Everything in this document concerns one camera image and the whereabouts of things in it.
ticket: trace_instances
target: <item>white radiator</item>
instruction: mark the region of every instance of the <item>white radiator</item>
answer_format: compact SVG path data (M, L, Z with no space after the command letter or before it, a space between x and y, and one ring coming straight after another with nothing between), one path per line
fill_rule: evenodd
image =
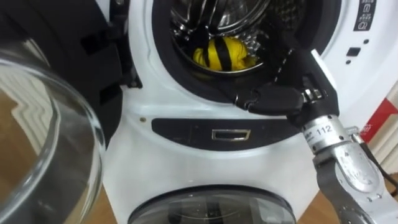
M361 132L388 173L398 172L398 82Z
M38 154L46 140L53 114L44 84L22 70L0 66L0 94L16 103L12 116Z

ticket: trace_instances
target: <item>stainless steel drum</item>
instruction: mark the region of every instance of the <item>stainless steel drum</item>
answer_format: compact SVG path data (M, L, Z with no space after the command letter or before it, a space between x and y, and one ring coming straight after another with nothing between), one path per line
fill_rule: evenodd
M184 30L199 24L209 28L211 35L231 35L255 23L270 0L175 0L172 16Z
M209 38L233 36L242 40L249 55L257 57L257 50L260 47L266 48L257 41L257 36L267 35L259 29L267 12L273 11L284 22L286 29L295 30L304 5L305 0L175 0L171 12L171 33L183 60L194 67L199 65L184 53L184 44L189 42L198 26L207 28ZM200 67L200 70L217 77L240 76L264 63L257 57L257 64L244 70L214 71L205 67Z

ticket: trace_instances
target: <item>black cable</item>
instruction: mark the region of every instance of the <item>black cable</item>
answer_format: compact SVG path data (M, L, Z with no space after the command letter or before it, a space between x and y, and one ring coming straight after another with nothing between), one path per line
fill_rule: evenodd
M367 155L367 157L377 166L377 168L380 170L381 174L383 177L388 180L396 189L395 191L391 192L391 196L395 197L397 195L397 189L398 189L398 182L394 180L381 166L380 163L376 160L374 157L373 153L371 152L370 148L366 143L361 143L361 148Z

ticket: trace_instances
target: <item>laundry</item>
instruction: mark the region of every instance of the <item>laundry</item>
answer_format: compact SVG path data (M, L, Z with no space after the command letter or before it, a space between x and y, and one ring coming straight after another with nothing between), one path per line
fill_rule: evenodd
M216 71L238 71L256 64L245 44L234 37L216 37L208 41L207 48L197 48L193 60Z

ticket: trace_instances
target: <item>round glass window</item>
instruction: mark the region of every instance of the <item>round glass window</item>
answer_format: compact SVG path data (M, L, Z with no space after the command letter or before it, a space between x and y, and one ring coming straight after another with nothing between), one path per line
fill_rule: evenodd
M271 192L243 186L202 186L158 196L141 205L130 224L294 224L290 205Z

